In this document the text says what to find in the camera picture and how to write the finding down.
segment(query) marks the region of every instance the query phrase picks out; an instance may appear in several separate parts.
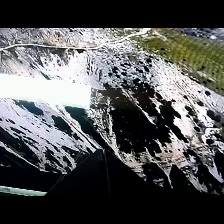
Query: white rectangle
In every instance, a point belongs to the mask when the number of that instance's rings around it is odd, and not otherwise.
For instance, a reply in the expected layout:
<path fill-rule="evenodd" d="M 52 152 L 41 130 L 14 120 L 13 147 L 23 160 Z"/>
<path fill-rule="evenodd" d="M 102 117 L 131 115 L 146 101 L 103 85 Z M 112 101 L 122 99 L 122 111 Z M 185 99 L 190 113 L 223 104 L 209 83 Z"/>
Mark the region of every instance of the white rectangle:
<path fill-rule="evenodd" d="M 62 80 L 0 74 L 0 97 L 89 108 L 91 87 Z"/>

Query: bright white stripe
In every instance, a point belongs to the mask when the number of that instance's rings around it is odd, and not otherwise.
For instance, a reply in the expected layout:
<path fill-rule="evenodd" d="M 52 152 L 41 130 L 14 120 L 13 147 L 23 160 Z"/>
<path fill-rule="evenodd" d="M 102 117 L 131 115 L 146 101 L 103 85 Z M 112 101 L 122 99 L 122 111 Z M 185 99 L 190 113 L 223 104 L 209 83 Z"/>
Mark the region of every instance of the bright white stripe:
<path fill-rule="evenodd" d="M 88 85 L 0 74 L 0 98 L 89 108 L 90 97 Z"/>
<path fill-rule="evenodd" d="M 6 186 L 0 186 L 0 192 L 6 193 L 6 194 L 16 194 L 16 195 L 24 195 L 24 196 L 44 196 L 46 194 L 46 192 L 26 190 L 26 189 L 6 187 Z"/>

